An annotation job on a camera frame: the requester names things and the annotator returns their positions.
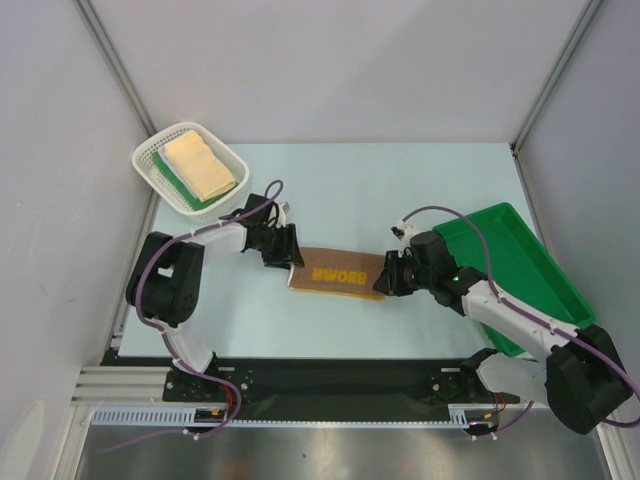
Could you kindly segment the yellow cloth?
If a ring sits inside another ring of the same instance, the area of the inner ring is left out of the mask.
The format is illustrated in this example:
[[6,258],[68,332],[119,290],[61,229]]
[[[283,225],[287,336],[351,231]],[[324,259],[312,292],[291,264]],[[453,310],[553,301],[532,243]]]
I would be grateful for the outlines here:
[[223,195],[236,186],[231,171],[196,131],[190,130],[164,146],[169,161],[201,201]]

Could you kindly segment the green microfiber towel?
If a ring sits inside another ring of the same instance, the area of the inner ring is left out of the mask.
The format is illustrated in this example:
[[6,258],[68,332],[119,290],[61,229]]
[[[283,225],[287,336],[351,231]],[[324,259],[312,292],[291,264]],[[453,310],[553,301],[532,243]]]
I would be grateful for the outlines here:
[[221,195],[213,197],[206,201],[201,201],[194,196],[191,191],[182,183],[182,181],[173,173],[173,171],[165,164],[158,152],[152,154],[152,160],[159,173],[163,176],[168,184],[170,184],[180,195],[180,197],[195,211],[202,210],[214,204],[221,198]]

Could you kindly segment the light blue cloth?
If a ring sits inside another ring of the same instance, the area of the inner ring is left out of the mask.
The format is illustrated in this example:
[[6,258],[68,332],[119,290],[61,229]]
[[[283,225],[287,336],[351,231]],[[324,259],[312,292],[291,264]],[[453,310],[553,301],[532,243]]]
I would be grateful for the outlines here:
[[161,157],[161,159],[162,159],[163,163],[165,164],[165,166],[180,181],[180,183],[186,188],[186,190],[189,192],[189,194],[192,197],[194,197],[196,200],[199,200],[199,197],[197,196],[196,192],[191,188],[191,186],[183,178],[183,176],[180,174],[180,172],[177,170],[177,168],[174,167],[173,164],[169,161],[168,156],[166,155],[166,152],[165,152],[165,146],[164,145],[160,146],[160,148],[157,150],[157,153]]

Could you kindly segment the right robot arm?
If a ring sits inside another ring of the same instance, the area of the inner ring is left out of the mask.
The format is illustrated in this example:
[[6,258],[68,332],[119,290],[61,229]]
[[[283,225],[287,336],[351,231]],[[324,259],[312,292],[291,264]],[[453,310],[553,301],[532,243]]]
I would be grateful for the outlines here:
[[441,306],[498,331],[528,355],[487,351],[472,357],[475,368],[460,377],[469,400],[484,401],[495,390],[511,393],[548,406],[564,426],[587,434],[638,393],[602,328],[579,329],[548,316],[501,289],[488,273],[458,265],[434,230],[401,226],[392,232],[402,247],[386,253],[376,292],[402,297],[426,290]]

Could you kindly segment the brown patterned cloth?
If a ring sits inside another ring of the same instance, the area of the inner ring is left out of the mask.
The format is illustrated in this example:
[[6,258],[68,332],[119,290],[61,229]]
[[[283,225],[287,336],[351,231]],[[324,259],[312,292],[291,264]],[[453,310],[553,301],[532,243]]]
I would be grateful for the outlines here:
[[291,268],[288,286],[294,291],[383,300],[373,289],[384,267],[379,254],[302,247],[304,266]]

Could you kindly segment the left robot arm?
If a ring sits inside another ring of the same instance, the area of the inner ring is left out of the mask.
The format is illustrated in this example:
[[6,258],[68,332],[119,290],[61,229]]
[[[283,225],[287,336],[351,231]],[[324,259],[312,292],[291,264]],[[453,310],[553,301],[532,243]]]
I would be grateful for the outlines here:
[[302,267],[288,211],[286,203],[251,194],[242,208],[212,225],[177,237],[151,232],[145,238],[125,299],[140,321],[159,333],[173,364],[188,372],[185,388],[199,400],[211,399],[220,388],[219,374],[209,369],[214,352],[194,318],[205,262],[255,250],[266,267]]

